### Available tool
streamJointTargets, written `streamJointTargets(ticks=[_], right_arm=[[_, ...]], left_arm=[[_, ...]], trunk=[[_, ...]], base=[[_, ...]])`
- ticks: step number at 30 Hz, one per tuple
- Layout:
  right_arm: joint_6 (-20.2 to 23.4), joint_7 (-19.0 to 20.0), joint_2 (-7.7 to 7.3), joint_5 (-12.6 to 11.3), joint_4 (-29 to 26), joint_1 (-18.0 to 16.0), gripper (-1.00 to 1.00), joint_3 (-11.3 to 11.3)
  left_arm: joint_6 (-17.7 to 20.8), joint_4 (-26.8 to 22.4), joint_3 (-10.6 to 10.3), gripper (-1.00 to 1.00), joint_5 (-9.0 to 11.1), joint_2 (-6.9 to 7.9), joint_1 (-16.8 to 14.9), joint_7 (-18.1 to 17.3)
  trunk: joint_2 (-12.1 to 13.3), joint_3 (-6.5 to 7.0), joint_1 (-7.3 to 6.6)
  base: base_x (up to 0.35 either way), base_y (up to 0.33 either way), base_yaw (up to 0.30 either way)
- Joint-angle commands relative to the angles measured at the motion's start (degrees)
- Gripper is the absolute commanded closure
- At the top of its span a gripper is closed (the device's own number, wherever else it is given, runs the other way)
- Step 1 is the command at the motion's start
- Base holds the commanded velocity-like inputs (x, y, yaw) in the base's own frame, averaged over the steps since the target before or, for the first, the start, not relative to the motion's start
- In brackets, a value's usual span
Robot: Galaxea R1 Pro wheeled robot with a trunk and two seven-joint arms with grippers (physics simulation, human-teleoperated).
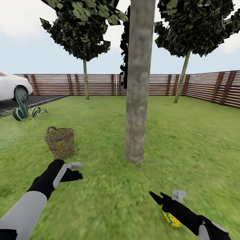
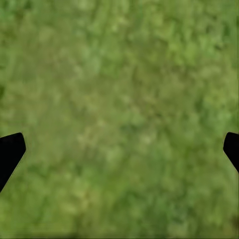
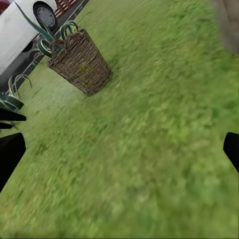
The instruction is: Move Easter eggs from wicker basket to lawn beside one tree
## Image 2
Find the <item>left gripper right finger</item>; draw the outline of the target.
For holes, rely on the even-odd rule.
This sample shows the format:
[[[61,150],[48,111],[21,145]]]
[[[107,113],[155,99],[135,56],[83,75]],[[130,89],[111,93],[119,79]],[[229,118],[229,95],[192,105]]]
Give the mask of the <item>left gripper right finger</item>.
[[[239,134],[228,132],[223,150],[239,172]]]

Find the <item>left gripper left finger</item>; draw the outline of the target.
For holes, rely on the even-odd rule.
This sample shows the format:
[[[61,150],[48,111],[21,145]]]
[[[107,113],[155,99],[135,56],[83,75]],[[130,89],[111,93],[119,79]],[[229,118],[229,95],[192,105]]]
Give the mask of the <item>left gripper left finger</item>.
[[[26,145],[21,132],[0,138],[0,192],[25,152]]]

